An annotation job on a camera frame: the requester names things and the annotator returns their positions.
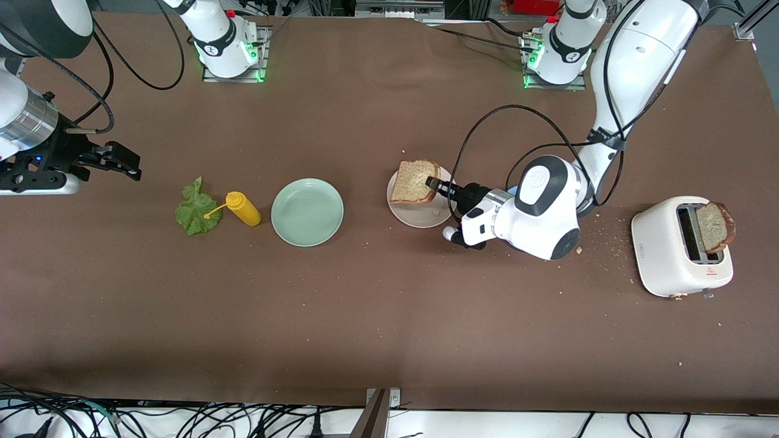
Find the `beige plate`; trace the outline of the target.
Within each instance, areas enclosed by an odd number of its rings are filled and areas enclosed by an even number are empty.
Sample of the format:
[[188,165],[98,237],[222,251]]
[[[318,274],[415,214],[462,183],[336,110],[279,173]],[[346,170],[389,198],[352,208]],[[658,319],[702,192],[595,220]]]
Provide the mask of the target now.
[[397,181],[396,171],[386,188],[386,202],[392,214],[402,223],[413,228],[435,228],[452,216],[446,196],[440,193],[430,203],[392,203],[391,194]]

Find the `dark metal post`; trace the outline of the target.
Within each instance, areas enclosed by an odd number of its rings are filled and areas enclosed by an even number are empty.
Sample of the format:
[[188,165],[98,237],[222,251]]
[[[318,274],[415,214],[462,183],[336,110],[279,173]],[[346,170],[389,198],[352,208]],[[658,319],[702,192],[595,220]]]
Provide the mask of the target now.
[[349,438],[385,438],[390,402],[390,389],[373,391]]

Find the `aluminium corner rail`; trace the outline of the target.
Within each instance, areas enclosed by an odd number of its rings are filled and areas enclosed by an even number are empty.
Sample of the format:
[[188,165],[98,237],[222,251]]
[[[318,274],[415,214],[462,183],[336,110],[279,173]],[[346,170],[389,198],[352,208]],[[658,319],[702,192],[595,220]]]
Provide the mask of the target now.
[[753,31],[767,19],[774,11],[779,10],[779,0],[759,0],[758,3],[746,12],[740,22],[733,25],[733,33],[738,41],[752,41]]

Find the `red box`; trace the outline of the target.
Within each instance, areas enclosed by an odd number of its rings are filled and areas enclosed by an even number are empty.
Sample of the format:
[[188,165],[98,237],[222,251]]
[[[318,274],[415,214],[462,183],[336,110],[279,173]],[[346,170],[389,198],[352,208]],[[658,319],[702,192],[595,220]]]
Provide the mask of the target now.
[[553,16],[562,0],[510,0],[511,10],[524,16]]

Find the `silver metal bracket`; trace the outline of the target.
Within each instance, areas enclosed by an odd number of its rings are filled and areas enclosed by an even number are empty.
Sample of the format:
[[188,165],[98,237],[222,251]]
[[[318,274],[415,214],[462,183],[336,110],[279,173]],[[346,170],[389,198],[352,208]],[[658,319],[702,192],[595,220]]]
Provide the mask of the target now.
[[[370,399],[373,398],[373,396],[376,394],[376,392],[379,389],[376,388],[368,388],[366,391],[366,399],[365,399],[365,405],[367,406],[370,402]],[[401,405],[401,393],[400,388],[386,388],[388,399],[389,399],[389,408],[395,409],[400,407]]]

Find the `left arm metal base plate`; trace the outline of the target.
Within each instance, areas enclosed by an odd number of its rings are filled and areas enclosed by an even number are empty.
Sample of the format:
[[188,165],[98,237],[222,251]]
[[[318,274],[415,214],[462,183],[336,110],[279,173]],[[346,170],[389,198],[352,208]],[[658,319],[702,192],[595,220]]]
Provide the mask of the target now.
[[586,89],[584,70],[591,52],[576,62],[565,63],[559,55],[546,48],[541,33],[526,32],[517,37],[522,55],[524,88],[583,91]]

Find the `green plate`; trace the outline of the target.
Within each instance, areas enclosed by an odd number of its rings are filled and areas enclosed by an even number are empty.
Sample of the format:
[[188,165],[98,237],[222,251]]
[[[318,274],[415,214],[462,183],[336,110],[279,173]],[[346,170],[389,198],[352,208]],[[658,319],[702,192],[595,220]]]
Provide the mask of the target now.
[[292,246],[313,247],[338,232],[343,214],[343,199],[331,183],[301,178],[276,195],[271,224],[276,235]]

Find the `white toaster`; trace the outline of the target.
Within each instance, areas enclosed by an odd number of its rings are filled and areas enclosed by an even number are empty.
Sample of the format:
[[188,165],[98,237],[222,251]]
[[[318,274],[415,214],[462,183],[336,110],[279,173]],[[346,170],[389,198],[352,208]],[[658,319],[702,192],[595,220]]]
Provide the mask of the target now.
[[676,196],[640,212],[631,221],[632,243],[641,283],[664,299],[728,285],[734,275],[729,245],[706,253],[696,210],[710,202],[700,196]]

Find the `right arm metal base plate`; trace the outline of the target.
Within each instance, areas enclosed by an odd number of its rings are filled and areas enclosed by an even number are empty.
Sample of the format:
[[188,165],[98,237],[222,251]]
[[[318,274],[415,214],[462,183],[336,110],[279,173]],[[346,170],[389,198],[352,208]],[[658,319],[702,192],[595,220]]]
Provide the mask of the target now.
[[257,41],[251,49],[246,49],[253,63],[241,75],[232,78],[220,78],[212,74],[203,66],[202,81],[205,83],[263,83],[267,74],[270,57],[270,38],[273,34],[273,26],[259,27]]

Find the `light-crust bread slice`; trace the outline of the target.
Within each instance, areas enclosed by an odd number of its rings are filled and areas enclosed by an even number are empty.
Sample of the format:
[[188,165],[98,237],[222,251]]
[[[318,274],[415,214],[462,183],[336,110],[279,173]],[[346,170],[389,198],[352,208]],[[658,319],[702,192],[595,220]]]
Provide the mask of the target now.
[[390,194],[390,203],[431,203],[436,192],[427,185],[427,180],[440,177],[440,166],[434,161],[401,161]]

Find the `green lettuce leaf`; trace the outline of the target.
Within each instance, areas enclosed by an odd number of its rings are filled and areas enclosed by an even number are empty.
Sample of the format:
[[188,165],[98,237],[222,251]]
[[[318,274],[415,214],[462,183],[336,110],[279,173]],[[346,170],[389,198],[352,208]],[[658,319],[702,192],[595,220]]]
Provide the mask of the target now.
[[202,192],[203,178],[198,177],[183,188],[183,201],[175,210],[175,221],[187,235],[200,235],[215,228],[222,219],[216,200]]

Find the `grey metal equipment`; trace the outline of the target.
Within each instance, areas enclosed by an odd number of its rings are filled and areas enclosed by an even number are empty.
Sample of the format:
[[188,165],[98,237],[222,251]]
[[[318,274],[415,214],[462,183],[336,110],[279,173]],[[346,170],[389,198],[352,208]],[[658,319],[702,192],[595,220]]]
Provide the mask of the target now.
[[445,19],[443,0],[355,0],[356,18]]

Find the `dark-crust bread slice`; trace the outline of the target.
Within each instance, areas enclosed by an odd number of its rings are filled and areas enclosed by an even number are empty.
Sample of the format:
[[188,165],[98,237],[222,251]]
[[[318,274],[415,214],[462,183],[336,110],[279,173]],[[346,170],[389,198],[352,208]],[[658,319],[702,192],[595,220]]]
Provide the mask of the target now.
[[710,201],[696,210],[706,253],[721,252],[735,240],[735,221],[724,203]]

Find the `yellow squeeze bottle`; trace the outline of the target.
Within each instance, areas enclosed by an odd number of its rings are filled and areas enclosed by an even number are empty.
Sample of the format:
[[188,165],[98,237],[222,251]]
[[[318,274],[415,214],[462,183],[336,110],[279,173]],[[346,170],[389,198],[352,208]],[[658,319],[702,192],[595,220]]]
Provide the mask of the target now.
[[242,192],[228,192],[225,196],[225,202],[203,214],[203,218],[209,220],[225,207],[248,226],[258,226],[262,221],[261,213],[257,207]]

